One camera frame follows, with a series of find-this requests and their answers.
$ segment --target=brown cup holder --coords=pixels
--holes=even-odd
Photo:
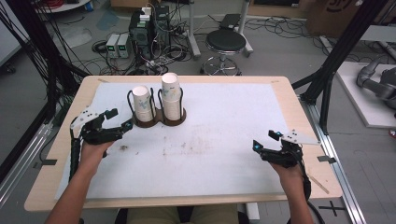
[[[147,121],[147,122],[140,121],[137,118],[136,113],[134,112],[134,109],[133,109],[131,101],[130,101],[130,95],[131,95],[132,91],[129,91],[128,94],[127,94],[127,101],[128,101],[128,105],[129,105],[129,107],[131,108],[131,111],[132,111],[132,121],[134,122],[134,125],[136,125],[139,128],[150,128],[150,127],[156,125],[158,122],[161,122],[161,123],[163,123],[166,126],[172,126],[172,127],[183,123],[184,120],[186,120],[187,113],[186,113],[186,109],[185,108],[183,108],[183,113],[181,113],[181,109],[182,109],[181,101],[182,101],[182,98],[183,98],[183,90],[181,88],[180,88],[180,90],[181,90],[181,95],[180,95],[180,115],[182,115],[182,116],[181,116],[180,119],[170,120],[170,119],[168,119],[165,116],[165,113],[164,113],[164,110],[163,110],[163,102],[162,102],[162,99],[161,99],[162,90],[160,89],[158,91],[158,98],[160,100],[160,105],[161,105],[161,109],[159,109],[159,108],[157,108],[155,106],[154,90],[152,88],[150,88],[151,97],[150,97],[150,100],[149,100],[149,105],[150,105],[151,108],[153,108],[153,107],[155,108],[155,112],[156,113],[155,113],[155,116],[154,116],[154,112],[151,110],[151,116],[154,117],[154,119],[152,119],[151,121]]]

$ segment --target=power supply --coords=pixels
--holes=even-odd
[[[133,41],[134,53],[139,51],[145,59],[151,60],[152,51],[154,51],[152,46],[154,35],[153,24],[152,20],[141,21],[141,13],[137,11],[132,15],[131,23],[129,24],[129,35]]]
[[[121,58],[129,58],[132,50],[131,38],[128,34],[120,35],[119,42],[117,43],[119,54]]]
[[[169,6],[157,6],[154,9],[155,40],[157,41],[157,44],[164,49],[171,44],[169,31]]]
[[[106,48],[107,55],[110,58],[119,58],[119,48],[117,48],[117,42],[119,41],[120,35],[111,35],[107,40]]]

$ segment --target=human arm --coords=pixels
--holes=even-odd
[[[279,175],[280,184],[289,202],[291,224],[313,224],[304,196],[303,176],[298,165],[285,168],[270,163]]]
[[[61,198],[49,213],[46,224],[78,223],[91,180],[96,174],[103,153],[112,144],[113,142],[97,146],[87,143],[82,144],[78,169]]]

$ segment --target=cardboard box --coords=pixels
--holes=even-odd
[[[161,3],[161,0],[110,0],[111,6],[115,8],[139,8],[145,7],[148,3],[154,5],[157,2]]]
[[[311,35],[339,37],[355,16],[358,0],[317,0],[308,12],[306,29]]]
[[[288,18],[306,18],[307,12],[301,11],[298,7],[280,7],[254,4],[254,0],[250,0],[247,14],[249,16],[264,17],[288,17]]]
[[[300,0],[298,8],[301,11],[310,11],[317,0]]]

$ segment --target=chair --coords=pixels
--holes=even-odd
[[[206,45],[210,50],[218,53],[219,57],[209,58],[202,65],[201,74],[212,76],[222,73],[226,76],[240,76],[238,66],[227,56],[241,52],[246,43],[246,39],[233,30],[219,29],[209,33],[206,37]]]
[[[181,222],[188,222],[192,214],[193,206],[178,207]],[[126,224],[128,208],[121,208],[117,214],[114,224]],[[248,216],[245,213],[238,212],[239,224],[249,224]]]

